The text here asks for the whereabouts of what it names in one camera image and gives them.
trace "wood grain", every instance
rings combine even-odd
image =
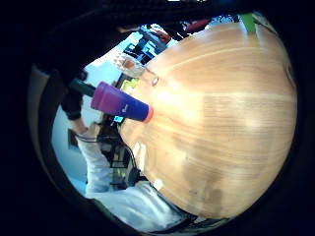
[[[148,64],[157,85],[145,73],[132,94],[155,114],[149,124],[127,120],[122,138],[145,147],[145,175],[193,214],[247,210],[288,154],[296,119],[290,62],[278,37],[256,27],[224,24],[185,38]]]

